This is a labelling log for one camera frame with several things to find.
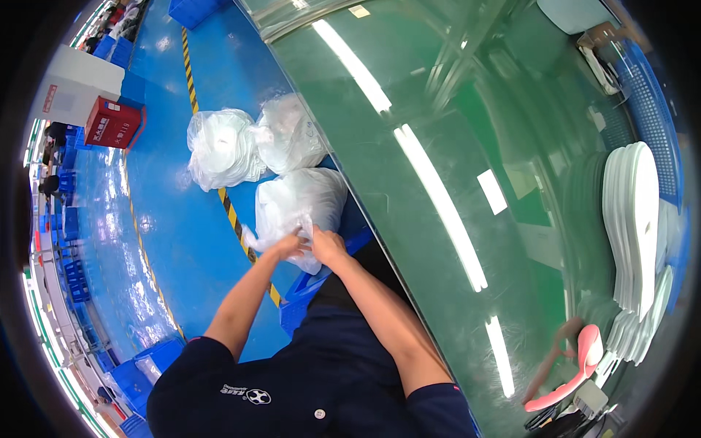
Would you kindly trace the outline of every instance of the navy blue shirt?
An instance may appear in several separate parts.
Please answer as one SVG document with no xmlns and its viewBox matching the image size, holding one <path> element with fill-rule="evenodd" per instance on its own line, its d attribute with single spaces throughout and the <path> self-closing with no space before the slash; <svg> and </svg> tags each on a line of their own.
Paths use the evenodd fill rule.
<svg viewBox="0 0 701 438">
<path fill-rule="evenodd" d="M 197 338 L 156 382 L 147 404 L 155 438 L 475 437 L 452 383 L 404 397 L 397 367 L 358 312 L 312 307 L 270 359 L 237 364 Z"/>
</svg>

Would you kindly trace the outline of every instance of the stack of insoles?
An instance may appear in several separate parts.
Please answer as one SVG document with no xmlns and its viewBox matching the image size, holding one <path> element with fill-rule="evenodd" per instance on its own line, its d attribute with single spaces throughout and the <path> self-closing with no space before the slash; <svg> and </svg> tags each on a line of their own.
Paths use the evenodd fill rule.
<svg viewBox="0 0 701 438">
<path fill-rule="evenodd" d="M 635 313 L 628 313 L 625 310 L 616 316 L 606 342 L 608 351 L 625 361 L 632 360 L 636 367 L 642 362 L 662 322 L 673 279 L 672 268 L 668 265 L 658 276 L 655 302 L 642 322 L 638 321 Z"/>
<path fill-rule="evenodd" d="M 637 142 L 611 152 L 601 192 L 616 266 L 613 299 L 640 322 L 655 298 L 660 197 L 655 159 L 647 144 Z"/>
</svg>

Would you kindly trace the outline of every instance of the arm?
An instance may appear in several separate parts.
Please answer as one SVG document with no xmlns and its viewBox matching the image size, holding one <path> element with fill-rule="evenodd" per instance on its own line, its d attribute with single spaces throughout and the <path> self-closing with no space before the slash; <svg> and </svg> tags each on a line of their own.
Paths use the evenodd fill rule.
<svg viewBox="0 0 701 438">
<path fill-rule="evenodd" d="M 392 355 L 404 395 L 434 383 L 452 383 L 416 314 L 392 290 L 369 274 L 336 233 L 314 226 L 314 256 L 341 278 L 382 346 Z"/>
<path fill-rule="evenodd" d="M 299 229 L 285 236 L 258 258 L 253 267 L 236 283 L 219 306 L 205 336 L 224 344 L 235 361 L 241 355 L 248 332 L 261 305 L 270 277 L 280 260 L 301 255 L 307 239 L 297 237 Z"/>
</svg>

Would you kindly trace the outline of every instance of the hand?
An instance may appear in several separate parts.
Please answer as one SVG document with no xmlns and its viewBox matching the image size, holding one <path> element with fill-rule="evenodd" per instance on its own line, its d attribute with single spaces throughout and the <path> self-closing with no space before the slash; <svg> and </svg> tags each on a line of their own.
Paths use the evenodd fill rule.
<svg viewBox="0 0 701 438">
<path fill-rule="evenodd" d="M 290 234 L 278 240 L 278 242 L 271 246 L 267 252 L 277 256 L 278 260 L 286 260 L 293 256 L 303 256 L 303 250 L 311 251 L 311 248 L 305 245 L 309 239 L 299 237 L 297 235 L 299 230 L 301 230 L 301 227 L 297 227 Z"/>
<path fill-rule="evenodd" d="M 332 270 L 338 260 L 348 256 L 343 238 L 333 231 L 321 231 L 318 225 L 314 225 L 311 251 L 318 261 Z"/>
</svg>

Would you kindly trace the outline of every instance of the shirt logo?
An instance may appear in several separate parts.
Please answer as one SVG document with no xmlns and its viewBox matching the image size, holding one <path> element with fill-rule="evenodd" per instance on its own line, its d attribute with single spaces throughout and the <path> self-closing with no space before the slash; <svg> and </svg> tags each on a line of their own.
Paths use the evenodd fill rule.
<svg viewBox="0 0 701 438">
<path fill-rule="evenodd" d="M 248 390 L 246 391 L 246 397 L 253 404 L 268 404 L 272 400 L 270 394 L 263 390 Z"/>
<path fill-rule="evenodd" d="M 224 385 L 219 392 L 222 394 L 243 395 L 244 400 L 248 400 L 253 404 L 268 404 L 272 401 L 272 397 L 270 397 L 267 391 L 258 389 L 249 390 L 248 388 L 236 388 Z"/>
<path fill-rule="evenodd" d="M 233 394 L 233 395 L 243 395 L 248 388 L 235 388 L 233 386 L 224 385 L 222 389 L 219 390 L 222 394 Z"/>
</svg>

